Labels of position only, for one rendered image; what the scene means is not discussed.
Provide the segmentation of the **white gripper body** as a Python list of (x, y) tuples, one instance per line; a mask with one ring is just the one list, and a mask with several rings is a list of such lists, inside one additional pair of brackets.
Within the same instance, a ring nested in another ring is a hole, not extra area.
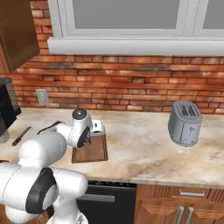
[(104, 125), (100, 120), (93, 120), (93, 128), (90, 131), (91, 137), (103, 136), (105, 134)]

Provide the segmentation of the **brown wooden cutting board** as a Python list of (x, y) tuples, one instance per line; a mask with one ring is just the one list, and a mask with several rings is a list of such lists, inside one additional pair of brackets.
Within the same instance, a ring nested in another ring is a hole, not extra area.
[(107, 161), (108, 148), (106, 135), (92, 136), (91, 142), (87, 142), (81, 148), (73, 148), (72, 163), (87, 163)]

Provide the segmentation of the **black dishwasher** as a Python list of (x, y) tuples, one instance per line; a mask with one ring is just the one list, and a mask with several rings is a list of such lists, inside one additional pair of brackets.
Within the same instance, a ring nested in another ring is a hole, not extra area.
[(115, 202), (78, 198), (77, 204), (89, 224), (133, 224), (136, 193), (136, 184), (89, 180), (85, 194), (114, 195)]

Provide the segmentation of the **grey toaster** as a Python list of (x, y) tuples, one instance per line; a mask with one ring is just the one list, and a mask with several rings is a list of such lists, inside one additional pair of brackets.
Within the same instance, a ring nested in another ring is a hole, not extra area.
[(202, 115), (190, 101), (175, 101), (171, 107), (168, 131), (171, 140), (180, 146), (192, 147), (200, 135)]

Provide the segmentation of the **brown wooden drawer front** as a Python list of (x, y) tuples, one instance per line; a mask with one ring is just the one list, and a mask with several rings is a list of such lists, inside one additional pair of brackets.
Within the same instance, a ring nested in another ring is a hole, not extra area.
[[(189, 193), (201, 193), (204, 191), (205, 196), (202, 198), (180, 196), (179, 190)], [(196, 200), (224, 204), (224, 189), (170, 185), (138, 185), (136, 188), (136, 197), (141, 200)]]

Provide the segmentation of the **black coffee machine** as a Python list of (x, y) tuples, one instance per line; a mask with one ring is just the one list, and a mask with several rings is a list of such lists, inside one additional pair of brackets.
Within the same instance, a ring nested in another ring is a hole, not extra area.
[(10, 139), (8, 129), (20, 113), (12, 78), (0, 78), (0, 144)]

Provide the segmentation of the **brown wooden cupboard door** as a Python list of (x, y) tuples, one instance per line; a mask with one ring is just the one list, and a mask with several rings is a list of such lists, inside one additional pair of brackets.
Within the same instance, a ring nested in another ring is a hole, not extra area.
[(179, 207), (185, 202), (161, 199), (137, 199), (134, 224), (175, 224)]
[(224, 206), (215, 204), (190, 203), (194, 212), (190, 224), (224, 224)]

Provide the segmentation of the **grey wall outlet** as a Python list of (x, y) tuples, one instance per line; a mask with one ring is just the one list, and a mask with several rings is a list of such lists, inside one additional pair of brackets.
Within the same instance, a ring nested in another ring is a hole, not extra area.
[(49, 98), (48, 98), (48, 94), (47, 91), (45, 89), (37, 89), (36, 90), (36, 94), (38, 97), (38, 104), (45, 106), (49, 104)]

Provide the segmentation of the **white window frame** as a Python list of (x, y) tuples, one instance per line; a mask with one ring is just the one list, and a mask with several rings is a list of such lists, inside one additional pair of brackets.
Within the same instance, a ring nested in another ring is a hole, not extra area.
[(224, 56), (224, 0), (48, 0), (52, 54)]

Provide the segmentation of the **brown wall cupboard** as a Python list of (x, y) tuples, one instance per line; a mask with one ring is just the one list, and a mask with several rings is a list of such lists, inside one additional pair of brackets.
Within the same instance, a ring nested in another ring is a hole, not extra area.
[(0, 74), (9, 74), (39, 54), (29, 0), (0, 0)]

